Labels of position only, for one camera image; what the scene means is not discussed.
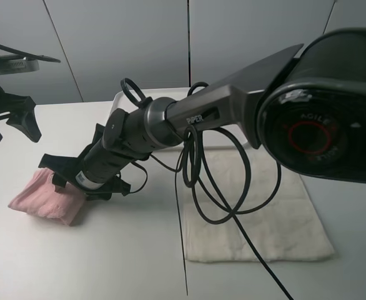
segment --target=pink towel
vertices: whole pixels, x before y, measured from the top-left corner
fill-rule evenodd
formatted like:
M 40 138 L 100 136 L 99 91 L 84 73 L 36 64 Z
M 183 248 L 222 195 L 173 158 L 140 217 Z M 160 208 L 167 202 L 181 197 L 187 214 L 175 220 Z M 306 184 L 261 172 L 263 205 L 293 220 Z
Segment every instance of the pink towel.
M 37 170 L 24 190 L 8 204 L 8 207 L 70 225 L 84 204 L 86 196 L 68 182 L 64 189 L 57 189 L 56 192 L 56 187 L 51 182 L 53 174 L 54 172 L 47 168 Z

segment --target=black cable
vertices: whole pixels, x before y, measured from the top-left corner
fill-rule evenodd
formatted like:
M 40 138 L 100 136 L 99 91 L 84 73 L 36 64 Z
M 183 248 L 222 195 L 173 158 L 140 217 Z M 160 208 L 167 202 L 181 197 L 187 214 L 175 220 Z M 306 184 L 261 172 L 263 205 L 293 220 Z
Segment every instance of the black cable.
M 55 63 L 60 63 L 61 62 L 59 59 L 56 59 L 56 58 L 52 58 L 52 57 L 44 56 L 44 55 L 35 55 L 35 54 L 23 52 L 23 51 L 20 51 L 20 50 L 17 50 L 17 49 L 13 49 L 13 48 L 10 48 L 10 47 L 7 47 L 7 46 L 3 46 L 1 44 L 0 44 L 0 50 L 7 51 L 9 53 L 13 53 L 13 54 L 16 54 L 16 55 L 24 56 L 24 57 L 27 57 L 27 58 L 37 59 L 38 61 L 49 61 L 50 63 L 54 63 L 54 62 Z
M 194 92 L 194 90 L 197 87 L 200 87 L 200 86 L 205 86 L 206 87 L 208 85 L 204 82 L 203 83 L 198 82 L 197 84 L 194 84 L 190 88 L 187 95 L 190 96 Z M 252 209 L 248 209 L 248 210 L 245 210 L 245 211 L 240 211 L 239 209 L 240 209 L 241 205 L 244 203 L 244 200 L 245 200 L 245 198 L 248 194 L 249 188 L 250 188 L 251 165 L 250 165 L 249 158 L 247 156 L 247 153 L 246 153 L 244 147 L 241 145 L 239 140 L 231 132 L 229 132 L 228 130 L 223 129 L 223 128 L 216 128 L 216 129 L 212 129 L 212 130 L 217 131 L 218 133 L 221 133 L 221 134 L 225 135 L 227 138 L 229 138 L 233 142 L 234 146 L 237 148 L 237 150 L 240 154 L 240 157 L 241 157 L 241 159 L 243 160 L 243 163 L 244 163 L 244 169 L 245 169 L 244 187 L 243 187 L 243 191 L 242 191 L 242 194 L 241 194 L 239 200 L 237 201 L 237 203 L 235 204 L 235 206 L 233 208 L 231 208 L 231 206 L 227 202 L 226 198 L 223 196 L 222 192 L 220 191 L 219 187 L 217 186 L 214 178 L 212 177 L 212 175 L 210 173 L 208 163 L 207 163 L 207 160 L 205 158 L 202 131 L 198 131 L 195 128 L 195 126 L 189 125 L 186 128 L 186 130 L 184 131 L 184 147 L 183 147 L 183 150 L 181 151 L 181 154 L 179 155 L 179 158 L 177 160 L 175 169 L 173 169 L 172 167 L 169 167 L 168 165 L 164 164 L 160 159 L 156 158 L 155 156 L 153 156 L 151 154 L 151 157 L 155 161 L 157 161 L 161 166 L 163 166 L 164 168 L 166 168 L 166 169 L 168 169 L 168 170 L 175 173 L 175 178 L 174 178 L 175 179 L 175 183 L 174 183 L 175 184 L 175 196 L 176 196 L 176 203 L 177 203 L 177 212 L 178 212 L 178 215 L 179 215 L 179 226 L 180 226 L 180 229 L 181 229 L 181 243 L 182 243 L 182 251 L 183 251 L 183 262 L 184 262 L 184 274 L 185 274 L 186 291 L 187 291 L 187 276 L 186 276 L 186 266 L 185 266 L 185 257 L 184 257 L 184 244 L 183 244 L 183 239 L 182 239 L 182 221 L 181 221 L 181 214 L 180 214 L 180 207 L 179 207 L 179 198 L 178 198 L 178 195 L 177 195 L 177 173 L 180 172 L 180 171 L 182 171 L 182 173 L 183 173 L 182 175 L 183 175 L 184 184 L 188 188 L 191 188 L 191 190 L 192 190 L 194 205 L 195 205 L 195 208 L 197 209 L 197 212 L 200 214 L 200 216 L 206 222 L 208 222 L 210 224 L 222 224 L 222 223 L 227 222 L 230 219 L 233 219 L 235 221 L 237 227 L 239 228 L 240 232 L 242 233 L 244 239 L 247 241 L 247 243 L 250 246 L 251 250 L 254 252 L 255 256 L 259 260 L 259 262 L 263 265 L 263 267 L 266 269 L 266 271 L 274 279 L 276 284 L 283 291 L 283 293 L 287 296 L 287 298 L 290 299 L 290 300 L 293 300 L 293 297 L 290 295 L 288 290 L 286 290 L 285 286 L 280 282 L 278 277 L 274 274 L 274 272 L 270 269 L 270 267 L 264 261 L 262 256 L 259 254 L 258 250 L 254 246 L 254 244 L 250 240 L 250 237 L 248 236 L 248 234 L 246 233 L 246 231 L 243 228 L 242 224 L 240 223 L 239 218 L 237 217 L 237 215 L 239 215 L 239 214 L 249 214 L 249 213 L 253 213 L 255 211 L 258 211 L 259 209 L 265 207 L 266 205 L 268 205 L 268 203 L 271 202 L 271 200 L 274 198 L 277 191 L 279 190 L 281 177 L 282 177 L 281 166 L 280 166 L 279 163 L 276 163 L 277 164 L 277 182 L 276 182 L 274 190 L 272 191 L 272 194 L 268 197 L 268 199 L 266 201 L 264 201 L 262 204 L 259 204 L 258 206 L 254 207 Z M 190 161 L 190 176 L 188 175 L 189 161 Z M 212 187 L 215 189 L 217 195 L 220 197 L 220 200 L 222 201 L 223 204 L 221 204 L 218 200 L 216 200 L 211 195 L 211 193 L 207 190 L 204 183 L 202 182 L 202 180 L 200 178 L 200 170 L 201 170 L 201 165 L 202 164 L 204 165 L 205 172 L 207 174 L 207 177 L 209 178 L 209 181 L 210 181 Z M 209 196 L 211 201 L 215 205 L 217 205 L 219 208 L 221 208 L 223 211 L 227 212 L 227 215 L 225 217 L 223 217 L 221 219 L 217 219 L 217 220 L 212 220 L 204 214 L 204 212 L 202 211 L 202 209 L 199 205 L 199 202 L 198 202 L 198 199 L 197 199 L 197 194 L 195 192 L 195 185 L 197 184 L 197 182 L 200 184 L 201 188 L 204 190 L 206 195 Z
M 173 167 L 169 167 L 167 164 L 163 163 L 159 158 L 157 158 L 156 156 L 150 154 L 150 157 L 152 157 L 157 163 L 159 163 L 162 167 L 168 169 L 171 172 L 175 172 L 175 173 L 179 173 L 182 170 L 182 164 L 178 164 L 176 166 L 176 169 L 174 169 Z
M 130 192 L 129 194 L 135 194 L 135 193 L 138 193 L 139 191 L 141 191 L 142 189 L 144 189 L 144 186 L 146 186 L 146 183 L 148 180 L 148 173 L 147 173 L 147 170 L 145 169 L 145 167 L 141 166 L 140 164 L 136 163 L 135 161 L 132 162 L 132 165 L 135 166 L 136 168 L 139 168 L 140 170 L 144 171 L 144 173 L 146 174 L 146 180 L 144 181 L 144 183 L 142 184 L 141 187 L 136 189 L 134 192 Z
M 137 100 L 136 97 L 133 96 L 133 94 L 129 90 L 129 86 L 133 88 L 133 91 L 137 93 L 137 95 L 140 97 L 140 101 Z M 133 80 L 129 78 L 124 78 L 121 80 L 121 87 L 122 91 L 125 94 L 125 96 L 130 100 L 131 103 L 136 105 L 137 107 L 140 106 L 140 102 L 146 100 L 145 95 L 141 91 L 141 89 L 137 86 L 136 83 L 134 83 Z
M 195 89 L 197 89 L 197 88 L 206 88 L 207 86 L 208 86 L 209 84 L 207 84 L 206 82 L 204 82 L 204 81 L 199 81 L 199 82 L 196 82 L 195 84 L 193 84 L 191 87 L 190 87 L 190 89 L 189 89 L 189 91 L 187 92 L 187 96 L 191 96 L 192 94 L 193 94 L 193 92 L 194 92 L 194 90 Z

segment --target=white table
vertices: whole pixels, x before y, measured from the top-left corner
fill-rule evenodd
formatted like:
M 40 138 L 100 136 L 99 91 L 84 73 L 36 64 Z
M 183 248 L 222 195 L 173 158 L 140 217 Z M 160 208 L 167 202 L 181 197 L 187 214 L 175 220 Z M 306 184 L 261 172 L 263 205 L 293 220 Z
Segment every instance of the white table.
M 0 122 L 0 300 L 285 299 L 260 264 L 191 262 L 186 298 L 173 176 L 151 159 L 142 192 L 89 203 L 78 226 L 7 208 L 44 153 L 77 156 L 110 109 L 111 102 L 38 106 L 37 144 Z M 158 156 L 176 163 L 177 153 Z M 144 179 L 134 168 L 123 175 L 133 189 Z M 366 299 L 366 184 L 304 181 L 338 258 L 272 269 L 296 299 Z

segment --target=white cloth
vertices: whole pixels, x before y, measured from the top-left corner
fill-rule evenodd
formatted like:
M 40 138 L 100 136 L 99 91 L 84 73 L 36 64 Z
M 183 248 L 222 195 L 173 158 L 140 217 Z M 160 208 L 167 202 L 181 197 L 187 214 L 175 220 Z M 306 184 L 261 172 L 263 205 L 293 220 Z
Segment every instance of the white cloth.
M 277 178 L 275 161 L 264 148 L 247 150 L 252 180 L 247 198 L 240 210 L 264 202 L 271 194 Z M 206 158 L 216 183 L 229 204 L 235 204 L 244 186 L 244 166 L 236 150 L 213 150 Z M 201 178 L 217 198 L 206 179 Z M 224 224 L 206 223 L 198 214 L 191 190 L 183 187 L 183 237 L 185 257 L 190 261 L 256 261 L 233 219 Z M 226 212 L 212 203 L 200 187 L 197 198 L 203 211 L 212 219 Z M 308 197 L 300 176 L 286 168 L 276 197 L 266 207 L 252 214 L 239 216 L 250 239 L 266 261 L 315 261 L 334 254 L 322 223 Z

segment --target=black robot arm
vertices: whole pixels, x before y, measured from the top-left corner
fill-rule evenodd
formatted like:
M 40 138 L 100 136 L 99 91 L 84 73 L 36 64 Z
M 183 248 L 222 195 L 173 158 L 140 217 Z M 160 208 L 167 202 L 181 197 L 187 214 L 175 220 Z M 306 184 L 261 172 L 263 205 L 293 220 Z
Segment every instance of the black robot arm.
M 54 184 L 69 181 L 109 199 L 129 193 L 121 169 L 182 143 L 189 126 L 203 131 L 238 124 L 253 148 L 263 144 L 293 171 L 366 182 L 366 29 L 324 35 L 296 59 L 300 48 L 284 49 L 181 101 L 141 93 L 138 108 L 112 112 L 78 158 L 46 154 L 40 167 L 55 171 Z

